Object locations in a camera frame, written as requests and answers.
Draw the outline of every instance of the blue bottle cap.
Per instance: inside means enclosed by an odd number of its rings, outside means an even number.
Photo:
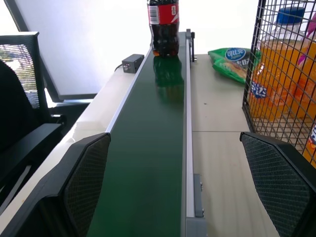
[[[281,8],[277,14],[276,23],[290,25],[301,23],[304,13],[305,8],[303,7],[293,6]]]

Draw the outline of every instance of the green conveyor belt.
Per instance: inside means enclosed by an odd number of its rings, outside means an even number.
[[[89,237],[178,237],[186,37],[178,57],[149,54],[112,130]]]

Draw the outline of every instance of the chip bag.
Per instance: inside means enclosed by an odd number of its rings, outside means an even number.
[[[248,48],[220,48],[208,52],[213,68],[219,73],[241,83],[246,82],[247,68],[250,57]],[[261,53],[256,53],[254,65],[259,62]]]

